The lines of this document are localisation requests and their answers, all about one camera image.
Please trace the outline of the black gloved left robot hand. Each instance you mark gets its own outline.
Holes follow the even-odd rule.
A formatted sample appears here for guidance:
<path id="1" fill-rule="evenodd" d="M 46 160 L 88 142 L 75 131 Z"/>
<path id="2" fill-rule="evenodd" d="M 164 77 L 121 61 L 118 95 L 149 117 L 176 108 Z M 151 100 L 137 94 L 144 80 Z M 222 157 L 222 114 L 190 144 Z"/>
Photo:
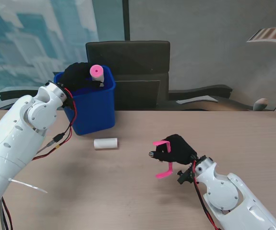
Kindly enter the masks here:
<path id="1" fill-rule="evenodd" d="M 57 82 L 67 90 L 75 92 L 81 89 L 96 89 L 104 85 L 102 80 L 96 80 L 90 73 L 95 64 L 88 62 L 73 63 L 69 65 Z"/>

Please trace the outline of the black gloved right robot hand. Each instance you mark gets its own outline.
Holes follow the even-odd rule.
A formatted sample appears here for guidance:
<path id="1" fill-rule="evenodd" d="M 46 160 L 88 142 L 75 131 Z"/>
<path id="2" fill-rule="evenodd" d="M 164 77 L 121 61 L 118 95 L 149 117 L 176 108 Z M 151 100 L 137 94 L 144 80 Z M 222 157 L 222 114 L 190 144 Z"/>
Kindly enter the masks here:
<path id="1" fill-rule="evenodd" d="M 167 143 L 156 146 L 155 151 L 149 152 L 151 158 L 165 162 L 177 162 L 179 164 L 188 165 L 197 160 L 197 152 L 178 134 L 173 134 L 163 141 L 170 143 L 170 151 Z"/>

